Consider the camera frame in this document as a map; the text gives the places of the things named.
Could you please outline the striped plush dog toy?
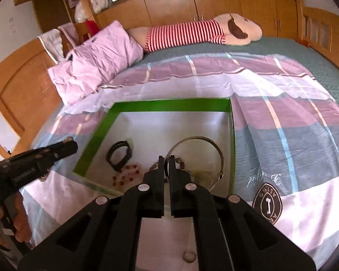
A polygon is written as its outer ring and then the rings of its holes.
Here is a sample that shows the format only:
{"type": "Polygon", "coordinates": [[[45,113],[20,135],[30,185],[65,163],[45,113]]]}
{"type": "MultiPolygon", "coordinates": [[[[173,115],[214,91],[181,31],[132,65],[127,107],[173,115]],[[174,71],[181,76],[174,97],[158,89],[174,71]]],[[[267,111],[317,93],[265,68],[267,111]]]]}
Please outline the striped plush dog toy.
{"type": "Polygon", "coordinates": [[[210,20],[133,28],[128,34],[147,53],[197,43],[246,46],[263,36],[258,24],[235,13],[221,14],[210,20]]]}

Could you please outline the wooden wardrobe cabinets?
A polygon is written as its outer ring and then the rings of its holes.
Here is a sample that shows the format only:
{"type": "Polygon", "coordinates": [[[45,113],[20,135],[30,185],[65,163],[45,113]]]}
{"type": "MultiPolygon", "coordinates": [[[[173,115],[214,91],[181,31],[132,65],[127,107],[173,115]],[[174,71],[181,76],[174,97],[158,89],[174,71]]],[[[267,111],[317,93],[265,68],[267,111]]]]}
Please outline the wooden wardrobe cabinets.
{"type": "Polygon", "coordinates": [[[235,13],[256,22],[263,35],[296,39],[295,0],[123,0],[97,15],[101,28],[118,20],[124,29],[208,20],[235,13]]]}

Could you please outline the wooden headboard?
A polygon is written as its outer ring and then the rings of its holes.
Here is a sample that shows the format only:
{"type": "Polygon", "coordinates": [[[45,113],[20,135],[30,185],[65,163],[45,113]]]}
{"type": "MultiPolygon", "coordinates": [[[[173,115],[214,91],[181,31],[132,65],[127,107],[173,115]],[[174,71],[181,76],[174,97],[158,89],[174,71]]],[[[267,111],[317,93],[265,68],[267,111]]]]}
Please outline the wooden headboard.
{"type": "Polygon", "coordinates": [[[54,65],[39,38],[0,63],[0,156],[29,150],[61,99],[47,70],[54,65]]]}

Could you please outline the pink bead bracelet gold charm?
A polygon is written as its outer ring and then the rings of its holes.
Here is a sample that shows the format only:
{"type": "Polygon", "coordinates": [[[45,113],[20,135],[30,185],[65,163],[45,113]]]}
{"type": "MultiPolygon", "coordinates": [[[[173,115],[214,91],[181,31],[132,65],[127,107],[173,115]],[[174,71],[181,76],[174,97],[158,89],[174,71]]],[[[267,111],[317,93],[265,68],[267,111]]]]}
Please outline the pink bead bracelet gold charm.
{"type": "Polygon", "coordinates": [[[39,154],[42,155],[39,161],[41,176],[39,176],[38,179],[41,182],[45,182],[53,165],[57,161],[75,154],[77,149],[78,144],[72,137],[65,138],[59,143],[40,148],[39,154]]]}

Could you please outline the wooden bed footboard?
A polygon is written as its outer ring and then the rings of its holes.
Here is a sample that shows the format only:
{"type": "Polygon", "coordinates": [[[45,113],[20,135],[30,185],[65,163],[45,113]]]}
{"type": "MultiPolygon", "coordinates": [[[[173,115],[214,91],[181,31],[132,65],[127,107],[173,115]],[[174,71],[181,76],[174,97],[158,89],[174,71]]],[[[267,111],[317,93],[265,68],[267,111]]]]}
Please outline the wooden bed footboard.
{"type": "Polygon", "coordinates": [[[339,68],[339,7],[334,0],[296,0],[298,37],[339,68]]]}

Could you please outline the green cardboard box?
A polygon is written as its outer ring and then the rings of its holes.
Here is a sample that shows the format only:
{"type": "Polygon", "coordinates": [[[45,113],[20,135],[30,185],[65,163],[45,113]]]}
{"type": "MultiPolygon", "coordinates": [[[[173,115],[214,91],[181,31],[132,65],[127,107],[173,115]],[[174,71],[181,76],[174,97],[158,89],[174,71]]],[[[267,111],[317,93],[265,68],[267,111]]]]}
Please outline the green cardboard box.
{"type": "Polygon", "coordinates": [[[103,118],[73,171],[119,195],[124,173],[106,161],[110,147],[126,140],[132,148],[128,165],[145,173],[158,157],[172,155],[178,166],[211,172],[218,196],[233,192],[235,174],[234,121],[228,98],[193,98],[115,103],[103,118]]]}

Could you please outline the black wrist watch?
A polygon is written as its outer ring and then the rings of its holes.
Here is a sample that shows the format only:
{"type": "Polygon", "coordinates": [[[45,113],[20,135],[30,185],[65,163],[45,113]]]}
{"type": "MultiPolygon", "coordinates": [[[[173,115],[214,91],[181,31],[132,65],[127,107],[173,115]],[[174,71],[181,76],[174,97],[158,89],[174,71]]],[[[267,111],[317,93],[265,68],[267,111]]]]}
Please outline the black wrist watch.
{"type": "Polygon", "coordinates": [[[132,158],[132,148],[128,141],[118,141],[113,144],[106,154],[106,161],[116,172],[128,163],[132,158]]]}

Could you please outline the pink pillow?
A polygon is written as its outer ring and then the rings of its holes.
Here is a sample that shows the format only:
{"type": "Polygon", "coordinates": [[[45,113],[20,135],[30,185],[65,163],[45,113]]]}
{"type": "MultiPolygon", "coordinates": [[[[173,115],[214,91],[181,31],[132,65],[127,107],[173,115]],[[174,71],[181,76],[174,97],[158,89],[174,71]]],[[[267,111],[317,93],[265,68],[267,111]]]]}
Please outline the pink pillow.
{"type": "Polygon", "coordinates": [[[62,102],[68,106],[94,93],[142,59],[143,48],[115,20],[73,48],[64,61],[47,72],[62,102]]]}

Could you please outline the plaid bed quilt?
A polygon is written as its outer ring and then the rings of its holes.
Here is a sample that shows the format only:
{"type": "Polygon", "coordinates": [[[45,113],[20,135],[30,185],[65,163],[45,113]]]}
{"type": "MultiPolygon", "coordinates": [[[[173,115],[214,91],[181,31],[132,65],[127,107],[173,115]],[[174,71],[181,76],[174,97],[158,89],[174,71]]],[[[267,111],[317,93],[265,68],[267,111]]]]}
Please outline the plaid bed quilt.
{"type": "MultiPolygon", "coordinates": [[[[280,193],[275,226],[317,268],[339,246],[339,106],[299,62],[278,54],[191,54],[140,62],[108,84],[63,107],[32,147],[71,136],[84,150],[115,103],[228,98],[234,121],[233,192],[252,202],[262,184],[280,193]]],[[[96,194],[110,192],[74,173],[79,154],[52,167],[48,180],[23,190],[39,244],[96,194]]]]}

